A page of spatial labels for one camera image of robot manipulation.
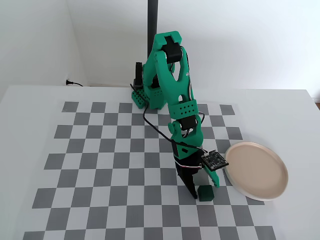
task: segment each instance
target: beige plate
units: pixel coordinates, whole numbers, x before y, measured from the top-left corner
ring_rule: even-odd
[[[288,184],[288,171],[280,157],[254,142],[239,142],[230,147],[225,173],[242,194],[259,201],[279,197]]]

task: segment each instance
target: table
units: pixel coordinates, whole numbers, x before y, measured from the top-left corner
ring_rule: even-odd
[[[278,240],[316,239],[320,111],[305,90],[194,89],[200,102],[236,103],[252,142],[275,151],[288,169],[285,193],[267,202]],[[1,239],[12,239],[32,171],[59,101],[131,101],[130,88],[11,86],[0,104]]]

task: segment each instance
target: checkerboard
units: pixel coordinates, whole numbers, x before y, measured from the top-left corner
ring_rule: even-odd
[[[232,105],[198,109],[204,149],[224,156],[243,140]],[[171,136],[166,106],[145,116]],[[264,202],[235,190],[222,169],[220,188],[203,169],[193,176],[214,192],[213,201],[194,199],[177,176],[171,143],[132,103],[67,101],[48,144],[23,240],[276,239]]]

